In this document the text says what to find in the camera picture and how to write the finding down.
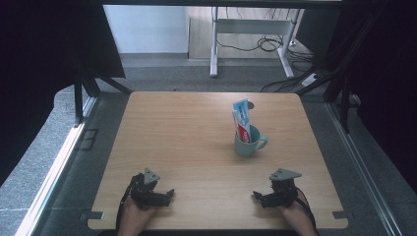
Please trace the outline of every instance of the metal stand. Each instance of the metal stand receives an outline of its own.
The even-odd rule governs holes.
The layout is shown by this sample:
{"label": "metal stand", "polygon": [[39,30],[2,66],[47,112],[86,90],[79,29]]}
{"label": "metal stand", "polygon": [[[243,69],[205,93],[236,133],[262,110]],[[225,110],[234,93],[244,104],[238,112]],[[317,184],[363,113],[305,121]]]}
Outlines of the metal stand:
{"label": "metal stand", "polygon": [[278,56],[284,67],[287,78],[293,78],[294,74],[286,58],[286,52],[291,42],[292,33],[297,25],[300,10],[296,9],[291,21],[277,20],[239,20],[219,19],[218,7],[213,7],[212,12],[212,43],[210,56],[210,76],[217,77],[217,34],[218,33],[246,33],[246,34],[277,34],[285,35],[282,48],[277,49]]}

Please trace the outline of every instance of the table leg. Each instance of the table leg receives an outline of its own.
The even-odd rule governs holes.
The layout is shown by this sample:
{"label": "table leg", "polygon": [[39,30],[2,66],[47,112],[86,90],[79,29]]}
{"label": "table leg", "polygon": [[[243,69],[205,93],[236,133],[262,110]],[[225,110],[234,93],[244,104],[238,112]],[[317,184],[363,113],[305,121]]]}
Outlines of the table leg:
{"label": "table leg", "polygon": [[218,7],[211,8],[212,12],[212,46],[209,61],[209,75],[213,78],[217,77],[217,12]]}
{"label": "table leg", "polygon": [[297,26],[297,19],[298,15],[300,15],[300,9],[296,9],[294,15],[291,19],[291,24],[289,25],[287,34],[284,38],[284,42],[282,48],[278,48],[278,55],[279,59],[281,60],[282,66],[284,67],[285,74],[287,78],[293,78],[294,73],[292,73],[291,66],[288,63],[288,59],[286,58],[286,52],[288,50],[289,43],[291,42],[292,33],[294,33],[295,26]]}

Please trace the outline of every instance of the white wall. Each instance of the white wall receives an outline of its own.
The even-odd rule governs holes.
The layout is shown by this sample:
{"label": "white wall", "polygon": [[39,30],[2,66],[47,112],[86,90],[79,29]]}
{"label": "white wall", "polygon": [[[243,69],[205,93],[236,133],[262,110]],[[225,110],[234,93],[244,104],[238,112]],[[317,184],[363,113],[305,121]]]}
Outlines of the white wall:
{"label": "white wall", "polygon": [[105,5],[119,53],[187,53],[187,7]]}

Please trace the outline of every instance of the black curtain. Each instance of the black curtain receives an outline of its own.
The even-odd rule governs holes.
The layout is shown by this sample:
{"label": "black curtain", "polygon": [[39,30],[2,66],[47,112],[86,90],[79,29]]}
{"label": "black curtain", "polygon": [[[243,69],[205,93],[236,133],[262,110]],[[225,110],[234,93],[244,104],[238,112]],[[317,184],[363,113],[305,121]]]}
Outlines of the black curtain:
{"label": "black curtain", "polygon": [[125,77],[102,6],[83,2],[0,2],[1,185],[80,68]]}
{"label": "black curtain", "polygon": [[407,1],[387,2],[348,77],[364,125],[417,193],[417,15]]}

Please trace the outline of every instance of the cable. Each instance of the cable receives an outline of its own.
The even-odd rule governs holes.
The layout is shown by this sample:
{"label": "cable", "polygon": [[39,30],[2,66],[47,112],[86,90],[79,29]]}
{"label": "cable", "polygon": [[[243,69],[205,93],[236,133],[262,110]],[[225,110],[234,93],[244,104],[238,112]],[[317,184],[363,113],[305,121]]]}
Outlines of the cable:
{"label": "cable", "polygon": [[279,82],[273,82],[273,83],[267,84],[266,86],[263,86],[262,87],[261,92],[263,92],[266,88],[269,88],[271,86],[275,86],[275,85],[279,85],[279,84],[285,84],[285,83],[286,83],[286,85],[282,85],[279,89],[275,90],[274,92],[283,91],[284,89],[287,89],[286,91],[290,91],[298,83],[300,83],[302,80],[304,80],[307,77],[309,77],[315,70],[316,70],[316,68],[314,66],[312,66],[309,70],[307,70],[306,72],[304,72],[299,77],[292,78],[292,79],[287,79],[285,81],[279,81]]}

